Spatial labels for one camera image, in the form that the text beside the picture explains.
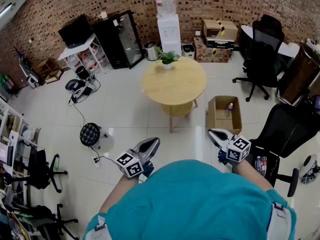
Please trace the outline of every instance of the clothes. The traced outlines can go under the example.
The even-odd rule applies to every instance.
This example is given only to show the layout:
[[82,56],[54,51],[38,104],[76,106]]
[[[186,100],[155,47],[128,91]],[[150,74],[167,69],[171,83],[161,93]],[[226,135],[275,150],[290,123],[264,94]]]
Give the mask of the clothes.
[[[293,240],[296,213],[274,189],[264,192],[237,174],[183,160],[159,169],[99,215],[112,240],[263,240],[273,202],[290,210]],[[97,216],[86,232],[96,225]]]

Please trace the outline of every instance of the round wooden table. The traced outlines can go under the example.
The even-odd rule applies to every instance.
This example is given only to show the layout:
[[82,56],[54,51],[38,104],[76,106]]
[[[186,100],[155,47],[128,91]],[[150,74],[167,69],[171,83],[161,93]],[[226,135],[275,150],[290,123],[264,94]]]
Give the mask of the round wooden table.
[[172,118],[190,112],[193,102],[198,107],[198,98],[206,88],[207,75],[203,67],[193,59],[180,57],[172,63],[171,70],[165,70],[158,60],[149,66],[142,78],[142,89],[151,100],[160,103],[169,115],[170,133]]

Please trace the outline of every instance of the glass-door refrigerator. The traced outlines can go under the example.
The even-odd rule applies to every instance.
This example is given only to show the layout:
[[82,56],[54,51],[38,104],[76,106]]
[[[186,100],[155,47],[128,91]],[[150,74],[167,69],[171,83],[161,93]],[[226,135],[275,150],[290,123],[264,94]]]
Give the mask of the glass-door refrigerator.
[[144,53],[131,10],[101,20],[92,28],[114,69],[131,69],[143,60]]

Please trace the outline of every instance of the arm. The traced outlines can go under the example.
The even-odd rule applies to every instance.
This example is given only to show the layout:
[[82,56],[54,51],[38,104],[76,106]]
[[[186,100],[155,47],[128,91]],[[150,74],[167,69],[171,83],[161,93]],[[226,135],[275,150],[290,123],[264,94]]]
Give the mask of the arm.
[[123,175],[110,195],[104,201],[99,213],[106,214],[109,208],[115,205],[130,189],[139,183],[139,176],[128,178]]
[[272,185],[263,177],[259,172],[257,172],[247,160],[243,160],[240,163],[233,162],[233,169],[236,174],[245,177],[247,180],[251,181],[256,186],[260,187],[263,191],[273,190]]

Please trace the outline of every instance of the small black box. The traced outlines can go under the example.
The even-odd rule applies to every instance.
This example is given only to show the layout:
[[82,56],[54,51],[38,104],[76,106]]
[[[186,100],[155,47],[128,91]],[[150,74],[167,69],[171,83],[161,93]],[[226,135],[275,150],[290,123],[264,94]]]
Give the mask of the small black box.
[[235,41],[233,40],[222,40],[222,39],[213,39],[213,38],[204,38],[204,39],[206,42],[206,46],[208,48],[233,50],[235,47]]

